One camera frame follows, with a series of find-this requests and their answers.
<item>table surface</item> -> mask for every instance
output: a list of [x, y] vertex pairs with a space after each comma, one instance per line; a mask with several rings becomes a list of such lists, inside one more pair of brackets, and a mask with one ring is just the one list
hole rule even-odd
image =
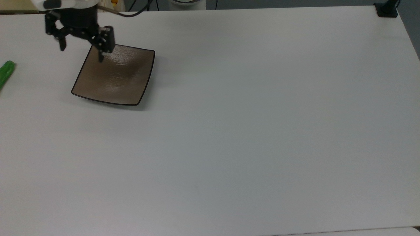
[[0, 0], [0, 12], [36, 12], [31, 0]]
[[296, 236], [420, 236], [420, 232], [415, 228], [387, 228], [330, 233], [311, 233], [310, 235], [297, 234]]
[[99, 15], [153, 49], [139, 106], [70, 93], [89, 43], [0, 16], [1, 235], [420, 225], [420, 63], [373, 6]]

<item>square plate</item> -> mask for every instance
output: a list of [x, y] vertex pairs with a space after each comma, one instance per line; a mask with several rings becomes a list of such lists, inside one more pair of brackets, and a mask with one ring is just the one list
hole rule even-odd
[[100, 63], [98, 50], [91, 47], [71, 93], [98, 102], [136, 106], [143, 97], [154, 61], [153, 50], [115, 45]]

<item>green marker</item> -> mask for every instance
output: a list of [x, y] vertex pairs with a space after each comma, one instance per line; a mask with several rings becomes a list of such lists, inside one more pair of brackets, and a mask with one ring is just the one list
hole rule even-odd
[[15, 63], [10, 60], [0, 68], [0, 89], [3, 88], [3, 85], [13, 74], [13, 71], [15, 71]]

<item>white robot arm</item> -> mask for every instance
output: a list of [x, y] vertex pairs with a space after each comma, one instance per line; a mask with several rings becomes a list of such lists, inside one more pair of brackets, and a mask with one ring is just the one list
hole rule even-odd
[[100, 0], [32, 0], [32, 3], [40, 11], [76, 8], [84, 9], [95, 6]]
[[[100, 0], [32, 0], [38, 10], [45, 14], [45, 32], [53, 35], [60, 43], [61, 51], [66, 48], [66, 36], [73, 35], [89, 41], [99, 51], [99, 61], [115, 47], [112, 26], [99, 27], [97, 4]], [[60, 21], [63, 28], [58, 29]]]

